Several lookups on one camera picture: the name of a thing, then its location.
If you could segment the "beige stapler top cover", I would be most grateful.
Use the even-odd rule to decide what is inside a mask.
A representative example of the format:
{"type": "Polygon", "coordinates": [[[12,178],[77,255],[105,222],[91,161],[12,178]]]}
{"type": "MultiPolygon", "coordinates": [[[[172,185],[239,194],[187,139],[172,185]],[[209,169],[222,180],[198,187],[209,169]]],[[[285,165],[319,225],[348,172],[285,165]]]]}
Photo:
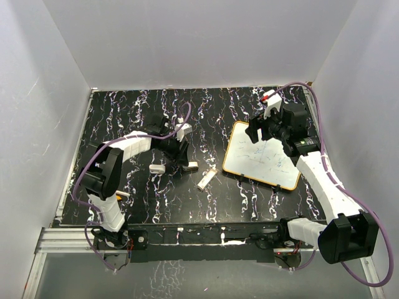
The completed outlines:
{"type": "Polygon", "coordinates": [[[166,167],[163,164],[151,164],[148,168],[151,174],[164,174],[166,171],[166,167]]]}

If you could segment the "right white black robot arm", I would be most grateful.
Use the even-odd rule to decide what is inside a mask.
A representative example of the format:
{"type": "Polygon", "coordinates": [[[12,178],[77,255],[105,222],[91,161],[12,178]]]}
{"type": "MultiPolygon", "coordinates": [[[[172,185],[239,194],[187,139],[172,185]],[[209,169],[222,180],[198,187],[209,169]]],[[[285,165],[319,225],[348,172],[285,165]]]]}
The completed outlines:
{"type": "Polygon", "coordinates": [[[371,256],[379,230],[377,222],[331,181],[322,164],[319,137],[309,133],[306,107],[270,99],[263,104],[264,112],[250,119],[246,134],[252,143],[272,138],[282,143],[286,156],[310,184],[327,222],[322,225],[303,216],[284,218],[277,233],[279,242],[285,247],[298,241],[307,243],[329,264],[371,256]]]}

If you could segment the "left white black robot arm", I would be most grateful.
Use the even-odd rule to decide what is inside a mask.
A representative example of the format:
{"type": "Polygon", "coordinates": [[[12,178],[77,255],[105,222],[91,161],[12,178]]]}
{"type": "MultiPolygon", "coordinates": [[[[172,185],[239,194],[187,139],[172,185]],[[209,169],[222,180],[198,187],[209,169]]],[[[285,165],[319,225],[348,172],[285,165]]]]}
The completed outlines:
{"type": "Polygon", "coordinates": [[[158,150],[173,164],[187,168],[186,135],[191,132],[192,126],[185,119],[170,131],[167,117],[156,116],[139,130],[102,143],[81,170],[77,184],[87,191],[100,217],[99,225],[108,231],[107,241],[116,249],[126,246],[129,239],[128,232],[122,229],[125,218],[117,201],[123,163],[147,151],[158,150]]]}

